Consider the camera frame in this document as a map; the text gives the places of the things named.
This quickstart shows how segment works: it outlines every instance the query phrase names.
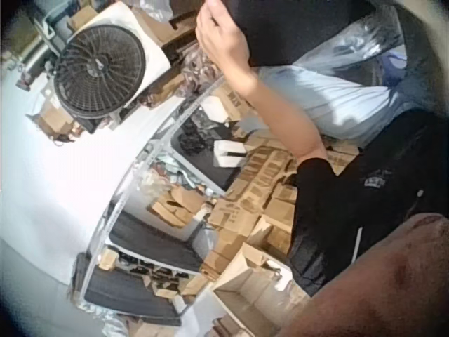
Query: black shirt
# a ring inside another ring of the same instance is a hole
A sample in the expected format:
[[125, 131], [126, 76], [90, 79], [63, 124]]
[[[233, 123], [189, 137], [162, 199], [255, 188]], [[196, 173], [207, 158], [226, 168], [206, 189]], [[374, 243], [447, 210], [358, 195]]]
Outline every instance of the black shirt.
[[[448, 216], [448, 120], [413, 110], [396, 118], [338, 177], [323, 159], [297, 170], [288, 264], [313, 296], [417, 213]], [[355, 249], [357, 234], [360, 244]]]

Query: metal shelf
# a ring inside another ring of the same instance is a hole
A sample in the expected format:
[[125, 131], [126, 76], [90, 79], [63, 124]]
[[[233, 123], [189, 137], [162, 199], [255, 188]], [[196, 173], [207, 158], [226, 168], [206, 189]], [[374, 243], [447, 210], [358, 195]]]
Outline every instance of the metal shelf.
[[[138, 186], [138, 178], [148, 169], [148, 167], [154, 162], [159, 153], [168, 148], [168, 145], [171, 142], [171, 138], [175, 135], [176, 131], [183, 125], [186, 120], [195, 112], [195, 110], [199, 107], [204, 98], [208, 97], [210, 93], [212, 93], [216, 88], [218, 88], [223, 82], [224, 78], [221, 77], [214, 84], [212, 84], [204, 93], [202, 93], [178, 118], [177, 120], [169, 127], [169, 129], [164, 133], [164, 135], [158, 140], [149, 140], [144, 150], [139, 154], [138, 158], [142, 161], [138, 164], [138, 167], [133, 172], [133, 178], [129, 182], [129, 185], [126, 188], [121, 187], [116, 190], [112, 199], [118, 199], [118, 202], [115, 203], [112, 212], [110, 213], [107, 221], [104, 225], [102, 225], [102, 221], [98, 223], [98, 226], [102, 226], [102, 228], [98, 228], [95, 232], [97, 236], [95, 238], [95, 244], [91, 245], [91, 259], [89, 261], [88, 267], [86, 269], [86, 273], [83, 277], [83, 284], [81, 286], [81, 290], [79, 292], [78, 300], [83, 300], [86, 295], [86, 291], [89, 285], [89, 281], [91, 280], [93, 271], [98, 262], [98, 256], [101, 254], [103, 247], [105, 246], [105, 242], [108, 239], [109, 233], [111, 232], [117, 218], [120, 213], [123, 211], [123, 208], [128, 201], [131, 192], [137, 188]], [[179, 108], [172, 112], [170, 117], [175, 117]]]

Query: black sleeve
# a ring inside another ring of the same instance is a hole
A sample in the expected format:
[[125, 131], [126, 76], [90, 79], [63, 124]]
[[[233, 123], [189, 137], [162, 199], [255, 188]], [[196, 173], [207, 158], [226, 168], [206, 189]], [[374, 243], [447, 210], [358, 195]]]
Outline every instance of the black sleeve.
[[322, 194], [336, 179], [332, 167], [324, 159], [308, 159], [297, 170], [298, 197], [288, 264], [296, 283], [310, 296], [326, 282], [316, 216]]

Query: shelving unit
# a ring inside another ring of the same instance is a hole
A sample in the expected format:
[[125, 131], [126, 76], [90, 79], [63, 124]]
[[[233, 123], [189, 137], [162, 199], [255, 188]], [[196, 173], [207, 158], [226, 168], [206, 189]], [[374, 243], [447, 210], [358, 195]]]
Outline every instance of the shelving unit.
[[[105, 210], [102, 219], [100, 219], [98, 226], [95, 230], [95, 234], [91, 240], [91, 245], [89, 251], [91, 253], [91, 258], [87, 266], [83, 269], [83, 274], [80, 279], [82, 282], [79, 287], [79, 292], [75, 300], [83, 301], [88, 300], [86, 298], [86, 293], [88, 291], [89, 283], [91, 278], [95, 273], [98, 273], [98, 268], [96, 267], [99, 256], [107, 245], [115, 246], [117, 249], [122, 250], [130, 256], [140, 258], [149, 263], [155, 263], [162, 265], [161, 261], [157, 261], [149, 256], [147, 256], [146, 251], [136, 252], [128, 249], [125, 242], [118, 243], [118, 240], [113, 240], [111, 235], [114, 235], [114, 226], [117, 220], [121, 216], [122, 211], [125, 209], [126, 203], [130, 196], [138, 187], [138, 181], [142, 174], [152, 165], [156, 160], [158, 155], [163, 151], [170, 152], [170, 144], [173, 136], [177, 133], [179, 128], [185, 121], [196, 111], [198, 106], [201, 104], [203, 99], [210, 95], [219, 85], [223, 83], [224, 79], [218, 79], [214, 84], [212, 84], [204, 93], [202, 93], [192, 104], [190, 104], [182, 113], [180, 109], [184, 106], [178, 107], [176, 110], [172, 111], [170, 114], [164, 116], [163, 121], [158, 123], [158, 128], [154, 129], [154, 132], [148, 135], [147, 144], [143, 147], [142, 151], [136, 156], [136, 159], [131, 163], [130, 169], [127, 174], [123, 177], [123, 180], [116, 189], [116, 192], [111, 197], [111, 203], [107, 210]], [[166, 127], [168, 120], [174, 119], [175, 121]], [[197, 176], [201, 181], [203, 181], [207, 186], [217, 192], [218, 194], [223, 194], [224, 190], [218, 190], [217, 186], [213, 184], [212, 181], [205, 179], [201, 175], [199, 170], [192, 170], [191, 173]], [[182, 268], [180, 266], [173, 265], [172, 263], [165, 263], [169, 268], [177, 268], [179, 271], [189, 272], [195, 274], [195, 271], [189, 270], [193, 268]]]

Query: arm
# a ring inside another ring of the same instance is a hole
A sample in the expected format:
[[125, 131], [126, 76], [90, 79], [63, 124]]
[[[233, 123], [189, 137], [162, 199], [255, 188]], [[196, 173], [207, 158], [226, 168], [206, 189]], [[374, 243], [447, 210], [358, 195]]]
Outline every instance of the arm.
[[259, 112], [298, 163], [310, 158], [325, 159], [319, 132], [305, 112], [266, 87], [251, 71], [246, 39], [221, 0], [207, 0], [197, 23], [196, 36], [208, 57], [223, 71], [229, 85]]

